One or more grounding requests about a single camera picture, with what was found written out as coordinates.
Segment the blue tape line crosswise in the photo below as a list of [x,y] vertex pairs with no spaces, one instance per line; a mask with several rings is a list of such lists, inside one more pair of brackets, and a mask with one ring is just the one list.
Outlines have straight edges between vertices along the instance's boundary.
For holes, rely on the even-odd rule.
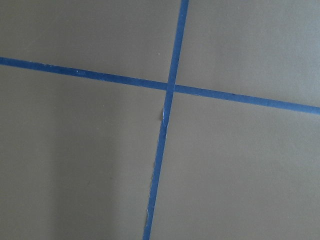
[[[156,90],[163,90],[167,89],[167,84],[164,82],[147,80],[147,79],[140,79],[134,77],[127,77],[127,76],[120,76],[102,72],[95,72],[90,70],[84,69],[77,69],[71,67],[64,67],[64,66],[57,66],[51,64],[44,64],[14,58],[0,58],[0,64],[9,67],[15,68],[22,68],[40,72],[48,72],[54,73],[59,75],[66,75],[66,76],[73,76],[79,78],[86,78],[92,80],[98,80],[103,82],[112,82],[118,84],[125,84],[131,86],[138,86],[144,87],[149,89],[156,89]],[[177,93],[188,94],[188,95],[195,95],[207,98],[214,98],[232,102],[239,102],[245,104],[252,104],[270,108],[277,108],[277,109],[284,109],[289,111],[295,112],[302,112],[308,114],[319,115],[320,108],[317,106],[305,105],[305,104],[298,104],[280,100],[273,100],[261,97],[254,97],[248,95],[241,95],[241,94],[234,94],[229,92],[223,91],[216,91],[210,89],[202,89],[197,87],[185,86],[185,85],[176,85],[174,87],[174,91]]]

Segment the blue tape line lengthwise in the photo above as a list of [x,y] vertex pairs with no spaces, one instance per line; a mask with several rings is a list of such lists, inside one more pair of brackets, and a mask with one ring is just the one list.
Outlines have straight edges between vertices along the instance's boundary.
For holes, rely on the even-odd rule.
[[189,1],[182,0],[180,2],[177,27],[175,32],[174,45],[171,55],[171,63],[169,68],[167,87],[165,91],[165,98],[162,108],[162,120],[159,129],[158,142],[152,172],[152,179],[149,189],[149,198],[146,212],[146,221],[143,228],[142,240],[149,240],[151,237],[153,218],[155,213],[158,187],[160,182],[160,175],[162,169],[163,156],[166,146],[167,131],[170,121],[172,102],[175,92],[177,73],[179,68],[179,61],[188,14]]

